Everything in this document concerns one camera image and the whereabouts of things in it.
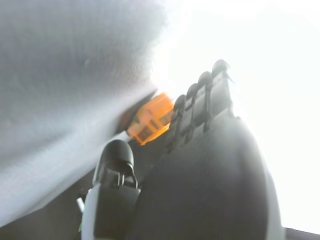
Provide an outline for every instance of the dark floor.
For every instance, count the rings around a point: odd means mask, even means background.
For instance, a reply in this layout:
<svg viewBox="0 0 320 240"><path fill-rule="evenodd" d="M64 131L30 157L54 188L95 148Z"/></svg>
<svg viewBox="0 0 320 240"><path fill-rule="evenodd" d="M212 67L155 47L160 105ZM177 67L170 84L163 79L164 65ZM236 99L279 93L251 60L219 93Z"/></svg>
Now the dark floor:
<svg viewBox="0 0 320 240"><path fill-rule="evenodd" d="M141 182L163 151L164 137L140 146L130 142L135 159L135 173ZM75 240L81 223L76 199L82 189L89 189L93 170L55 198L46 207L0 228L0 240ZM320 236L287 229L287 240L320 240Z"/></svg>

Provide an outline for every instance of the orange object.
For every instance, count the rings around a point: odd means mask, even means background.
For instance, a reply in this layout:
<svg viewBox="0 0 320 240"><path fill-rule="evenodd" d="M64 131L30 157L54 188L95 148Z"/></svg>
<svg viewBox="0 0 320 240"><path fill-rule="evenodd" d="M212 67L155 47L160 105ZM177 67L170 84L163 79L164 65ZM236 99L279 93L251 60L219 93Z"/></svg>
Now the orange object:
<svg viewBox="0 0 320 240"><path fill-rule="evenodd" d="M166 93L154 97L140 107L133 117L127 133L145 145L169 129L174 104Z"/></svg>

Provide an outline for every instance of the back of robotic hand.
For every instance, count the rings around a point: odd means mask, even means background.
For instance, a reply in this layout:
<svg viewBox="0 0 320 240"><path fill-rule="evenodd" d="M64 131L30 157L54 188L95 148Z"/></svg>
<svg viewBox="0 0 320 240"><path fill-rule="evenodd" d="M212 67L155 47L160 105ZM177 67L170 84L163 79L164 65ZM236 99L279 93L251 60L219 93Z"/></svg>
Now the back of robotic hand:
<svg viewBox="0 0 320 240"><path fill-rule="evenodd" d="M118 150L107 156L107 145L85 202L82 238L283 240L273 180L236 112L234 87L219 60L177 99L164 153L141 192L130 147L113 143Z"/></svg>

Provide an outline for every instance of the orange plastic object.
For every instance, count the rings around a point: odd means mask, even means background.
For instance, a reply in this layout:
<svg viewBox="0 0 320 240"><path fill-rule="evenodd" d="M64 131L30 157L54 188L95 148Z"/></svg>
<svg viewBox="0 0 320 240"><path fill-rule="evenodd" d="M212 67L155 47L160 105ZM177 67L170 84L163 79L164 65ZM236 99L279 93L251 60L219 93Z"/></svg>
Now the orange plastic object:
<svg viewBox="0 0 320 240"><path fill-rule="evenodd" d="M174 104L167 94L161 93L143 105L133 117L127 133L141 145L150 142L169 128Z"/></svg>

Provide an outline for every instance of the gray surface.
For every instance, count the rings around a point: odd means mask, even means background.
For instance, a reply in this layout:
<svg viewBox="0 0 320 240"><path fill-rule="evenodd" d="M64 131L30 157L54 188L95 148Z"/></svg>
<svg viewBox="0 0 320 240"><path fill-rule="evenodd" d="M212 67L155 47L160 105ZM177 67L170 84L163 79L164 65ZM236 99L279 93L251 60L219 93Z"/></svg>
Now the gray surface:
<svg viewBox="0 0 320 240"><path fill-rule="evenodd" d="M0 226L95 165L120 115L155 87L156 1L0 2Z"/></svg>

